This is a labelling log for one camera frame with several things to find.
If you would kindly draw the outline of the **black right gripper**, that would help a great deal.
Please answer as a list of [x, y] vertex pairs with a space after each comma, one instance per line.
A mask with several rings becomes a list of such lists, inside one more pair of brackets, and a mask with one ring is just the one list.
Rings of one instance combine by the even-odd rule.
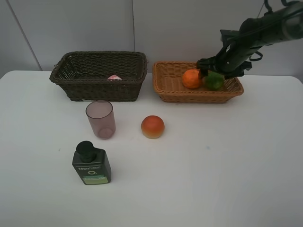
[[209, 71], [224, 75], [224, 79], [242, 77], [245, 70], [251, 69], [251, 40], [242, 37], [240, 31], [221, 30], [222, 49], [214, 56], [200, 59], [196, 63], [199, 78], [208, 76]]

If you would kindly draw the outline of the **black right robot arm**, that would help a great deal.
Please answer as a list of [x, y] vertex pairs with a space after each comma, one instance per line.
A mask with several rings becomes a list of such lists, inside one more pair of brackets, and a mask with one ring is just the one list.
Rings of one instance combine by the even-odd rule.
[[222, 49], [213, 57], [196, 63], [201, 78], [216, 72], [225, 79], [242, 77], [259, 61], [263, 46], [298, 40], [303, 37], [303, 3], [298, 0], [282, 1], [283, 9], [273, 12], [268, 1], [267, 12], [260, 18], [248, 18], [239, 30], [221, 30]]

